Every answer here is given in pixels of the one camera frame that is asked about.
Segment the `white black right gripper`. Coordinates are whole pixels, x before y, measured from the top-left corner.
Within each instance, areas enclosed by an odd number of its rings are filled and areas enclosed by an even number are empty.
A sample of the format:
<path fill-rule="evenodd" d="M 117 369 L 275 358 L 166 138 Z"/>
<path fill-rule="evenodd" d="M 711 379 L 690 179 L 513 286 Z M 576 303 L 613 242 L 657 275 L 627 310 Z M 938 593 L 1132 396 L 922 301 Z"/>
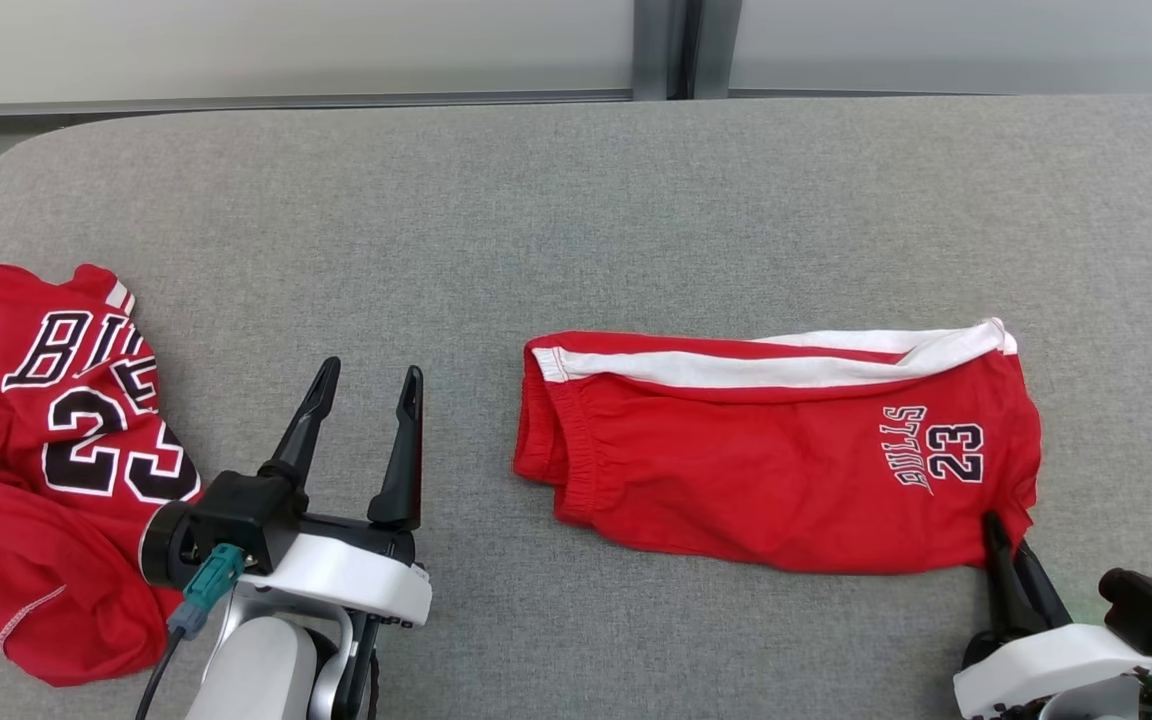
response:
<path fill-rule="evenodd" d="M 1011 642 L 954 676 L 960 717 L 996 719 L 1032 702 L 1055 702 L 1056 708 L 1047 712 L 1052 719 L 1061 712 L 1096 719 L 1137 715 L 1135 670 L 1152 673 L 1152 655 L 1134 650 L 1105 626 L 1071 624 L 1036 552 L 1020 543 L 1014 555 L 996 511 L 983 515 L 983 541 L 988 637 Z M 1016 639 L 1025 634 L 1034 635 Z"/>

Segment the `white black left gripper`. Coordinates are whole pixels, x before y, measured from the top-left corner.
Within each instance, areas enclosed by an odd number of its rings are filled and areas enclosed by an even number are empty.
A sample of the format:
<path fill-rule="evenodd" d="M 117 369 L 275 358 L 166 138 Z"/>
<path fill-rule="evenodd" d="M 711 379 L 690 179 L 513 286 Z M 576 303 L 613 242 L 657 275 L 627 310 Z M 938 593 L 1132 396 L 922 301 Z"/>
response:
<path fill-rule="evenodd" d="M 340 367 L 339 357 L 323 361 L 260 477 L 305 488 L 323 420 L 338 395 Z M 278 612 L 335 620 L 347 611 L 382 624 L 426 624 L 433 585 L 416 559 L 411 532 L 420 528 L 422 515 L 422 407 L 424 376 L 420 366 L 410 366 L 399 392 L 387 471 L 367 507 L 371 524 L 306 515 L 273 570 L 238 578 L 237 624 Z"/>

